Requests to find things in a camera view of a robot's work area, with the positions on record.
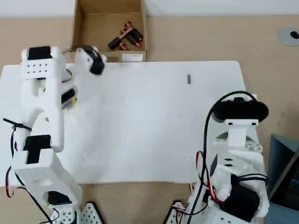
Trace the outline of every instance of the white wall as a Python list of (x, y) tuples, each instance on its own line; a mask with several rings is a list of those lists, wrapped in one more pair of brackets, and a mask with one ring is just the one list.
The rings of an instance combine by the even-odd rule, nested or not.
[(0, 0), (0, 17), (73, 16), (75, 0)]
[(145, 0), (149, 15), (299, 14), (299, 0)]
[[(145, 0), (148, 15), (299, 14), (299, 0)], [(0, 17), (72, 16), (75, 0), (0, 0)]]

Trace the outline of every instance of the white plastic part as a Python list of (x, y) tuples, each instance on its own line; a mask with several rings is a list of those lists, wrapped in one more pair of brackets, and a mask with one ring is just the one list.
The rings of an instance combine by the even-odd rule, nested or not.
[[(38, 163), (26, 164), (28, 151), (15, 153), (12, 169), (25, 182), (27, 190), (43, 205), (50, 208), (77, 209), (82, 200), (81, 187), (60, 163), (56, 152), (42, 149)], [(57, 191), (69, 197), (70, 204), (49, 205), (48, 192)]]
[[(17, 128), (15, 141), (18, 151), (13, 157), (12, 170), (25, 182), (27, 190), (41, 205), (58, 209), (61, 223), (71, 224), (75, 219), (75, 212), (78, 214), (77, 223), (79, 223), (82, 189), (71, 174), (63, 168), (57, 156), (57, 153), (64, 149), (61, 96), (74, 88), (73, 80), (70, 80), (73, 79), (73, 74), (86, 73), (93, 61), (86, 58), (87, 54), (84, 51), (79, 51), (76, 58), (82, 60), (77, 60), (75, 70), (70, 71), (67, 70), (64, 56), (58, 47), (50, 49), (52, 58), (48, 59), (28, 60), (28, 53), (29, 49), (22, 51), (21, 117), (17, 122), (33, 127), (38, 114), (45, 112), (49, 119), (50, 133), (48, 134), (51, 136), (51, 148), (41, 149), (38, 162), (27, 164), (29, 152), (24, 151), (23, 148), (31, 131)], [(69, 201), (50, 204), (48, 199), (50, 191), (67, 196)]]
[(248, 127), (256, 127), (257, 119), (226, 119), (228, 129), (228, 147), (244, 147)]
[[(236, 176), (246, 175), (246, 174), (263, 174), (266, 175), (263, 155), (263, 148), (257, 142), (248, 140), (246, 141), (246, 132), (248, 127), (256, 127), (258, 125), (258, 120), (255, 119), (227, 119), (224, 124), (228, 127), (228, 138), (215, 140), (213, 144), (213, 151), (217, 154), (217, 166), (211, 177), (212, 185), (216, 189), (216, 196), (218, 200), (225, 201), (231, 193), (231, 175)], [(198, 161), (198, 170), (201, 172), (202, 169), (202, 159)], [(207, 184), (206, 176), (204, 178), (204, 183)], [(259, 198), (260, 204), (258, 210), (252, 219), (252, 224), (257, 224), (257, 217), (265, 217), (269, 209), (269, 199), (267, 197), (267, 191), (264, 181), (251, 180), (240, 182), (240, 185), (254, 190)], [(194, 193), (189, 197), (188, 207), (186, 212), (190, 213), (194, 205), (196, 195), (198, 194), (200, 187), (200, 182), (195, 184)], [(195, 212), (202, 208), (202, 198), (206, 191), (203, 189), (200, 193), (198, 202), (195, 207)], [(182, 219), (182, 223), (187, 222), (188, 217)], [(175, 216), (169, 217), (167, 223), (175, 223)], [(217, 205), (212, 200), (209, 200), (209, 205), (205, 209), (205, 212), (192, 217), (191, 223), (193, 224), (246, 224), (245, 222), (237, 217), (234, 217), (226, 212), (223, 212), (219, 205)]]

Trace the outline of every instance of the metal base plate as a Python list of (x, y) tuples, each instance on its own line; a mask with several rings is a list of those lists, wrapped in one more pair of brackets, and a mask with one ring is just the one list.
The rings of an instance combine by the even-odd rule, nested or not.
[[(68, 212), (62, 212), (59, 210), (59, 218), (53, 221), (53, 224), (69, 224), (69, 219), (71, 215)], [(51, 220), (57, 218), (57, 212), (53, 212), (50, 217)], [(105, 224), (100, 212), (98, 211), (96, 204), (94, 202), (86, 203), (83, 211), (80, 214), (80, 217), (73, 220), (71, 224)]]
[(88, 202), (81, 212), (81, 224), (104, 224), (103, 219), (94, 202)]
[[(184, 206), (181, 201), (174, 201), (172, 205), (175, 205), (179, 208), (184, 209)], [(170, 208), (163, 224), (176, 224), (176, 215), (177, 215), (177, 212), (174, 209)], [(178, 223), (179, 223), (181, 217), (182, 217), (182, 214), (179, 213), (178, 214)]]

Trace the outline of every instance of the yellow component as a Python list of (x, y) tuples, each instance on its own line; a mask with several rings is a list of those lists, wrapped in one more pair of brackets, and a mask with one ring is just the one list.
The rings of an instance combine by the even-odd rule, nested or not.
[(71, 104), (74, 106), (77, 103), (77, 98), (72, 98), (71, 99)]

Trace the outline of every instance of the mounting hole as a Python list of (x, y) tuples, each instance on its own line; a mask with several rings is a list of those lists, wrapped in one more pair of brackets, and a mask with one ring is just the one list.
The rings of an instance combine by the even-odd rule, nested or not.
[(292, 31), (290, 33), (291, 37), (294, 38), (294, 39), (299, 39), (299, 34), (296, 32), (296, 31)]

